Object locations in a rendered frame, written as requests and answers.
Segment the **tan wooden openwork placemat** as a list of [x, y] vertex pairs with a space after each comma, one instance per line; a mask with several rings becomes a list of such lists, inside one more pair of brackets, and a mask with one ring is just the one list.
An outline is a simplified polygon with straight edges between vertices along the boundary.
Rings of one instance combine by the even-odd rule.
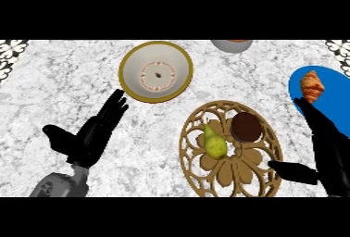
[[[260, 137], [254, 142], [241, 142], [230, 133], [233, 116], [229, 112], [248, 112], [261, 124]], [[205, 153], [205, 125], [221, 135], [233, 148], [232, 155], [216, 160]], [[199, 196], [218, 195], [214, 184], [232, 187], [230, 197], [270, 197], [281, 186], [281, 177], [272, 168], [260, 168], [269, 160], [282, 161], [282, 148], [266, 120], [245, 105], [227, 100], [204, 104], [189, 115], [179, 137], [180, 167], [186, 180]]]

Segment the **green pear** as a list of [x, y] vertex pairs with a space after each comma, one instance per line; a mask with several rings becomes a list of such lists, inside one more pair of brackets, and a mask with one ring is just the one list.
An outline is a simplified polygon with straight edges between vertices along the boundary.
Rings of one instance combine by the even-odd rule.
[[208, 156], [220, 159], [227, 154], [227, 144], [210, 125], [204, 127], [204, 147]]

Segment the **white bowl with gold rim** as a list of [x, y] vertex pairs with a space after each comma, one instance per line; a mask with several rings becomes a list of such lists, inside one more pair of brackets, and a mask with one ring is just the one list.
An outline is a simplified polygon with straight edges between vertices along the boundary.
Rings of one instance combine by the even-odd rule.
[[186, 90], [193, 62], [185, 49], [167, 41], [136, 46], [120, 62], [120, 85], [140, 102], [162, 103]]

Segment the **golden brown croissant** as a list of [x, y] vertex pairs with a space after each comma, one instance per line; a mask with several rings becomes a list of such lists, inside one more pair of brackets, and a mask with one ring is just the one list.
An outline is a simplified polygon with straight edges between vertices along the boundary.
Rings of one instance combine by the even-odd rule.
[[304, 100], [313, 104], [325, 91], [322, 80], [314, 70], [310, 70], [301, 78], [301, 92]]

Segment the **grey bowl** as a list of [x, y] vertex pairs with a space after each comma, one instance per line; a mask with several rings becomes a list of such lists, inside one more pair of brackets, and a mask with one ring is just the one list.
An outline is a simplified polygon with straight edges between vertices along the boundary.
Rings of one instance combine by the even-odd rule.
[[223, 52], [238, 54], [248, 50], [252, 40], [211, 40], [211, 43]]

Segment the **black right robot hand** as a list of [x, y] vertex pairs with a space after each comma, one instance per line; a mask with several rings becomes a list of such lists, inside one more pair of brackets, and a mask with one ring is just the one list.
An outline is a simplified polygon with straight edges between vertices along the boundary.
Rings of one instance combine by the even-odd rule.
[[350, 197], [350, 138], [304, 98], [295, 98], [294, 103], [312, 130], [316, 168], [279, 161], [269, 161], [267, 165], [283, 180], [312, 185], [320, 182], [329, 197]]

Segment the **black and white patterned tile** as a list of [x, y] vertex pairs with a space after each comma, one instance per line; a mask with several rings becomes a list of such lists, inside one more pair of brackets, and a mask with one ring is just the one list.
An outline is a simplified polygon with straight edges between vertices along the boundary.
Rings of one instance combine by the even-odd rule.
[[28, 48], [28, 40], [0, 40], [0, 82], [9, 77], [19, 55]]
[[350, 40], [326, 40], [325, 45], [341, 64], [341, 71], [350, 78]]

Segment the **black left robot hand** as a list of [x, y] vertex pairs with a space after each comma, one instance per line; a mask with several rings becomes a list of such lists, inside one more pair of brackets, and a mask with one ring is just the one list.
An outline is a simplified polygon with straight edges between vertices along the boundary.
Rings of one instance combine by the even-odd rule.
[[99, 161], [112, 131], [117, 128], [122, 114], [128, 108], [124, 90], [117, 89], [103, 103], [99, 114], [72, 134], [56, 125], [44, 125], [43, 132], [50, 142], [50, 148], [66, 155], [66, 163], [90, 168]]

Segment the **blue plate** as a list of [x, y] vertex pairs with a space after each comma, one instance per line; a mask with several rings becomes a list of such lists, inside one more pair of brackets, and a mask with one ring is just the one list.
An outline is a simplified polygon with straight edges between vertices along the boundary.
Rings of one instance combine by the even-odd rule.
[[350, 78], [334, 69], [322, 66], [298, 68], [288, 81], [289, 98], [301, 98], [301, 79], [309, 71], [314, 71], [322, 81], [325, 91], [313, 103], [313, 107], [334, 122], [338, 131], [350, 137]]

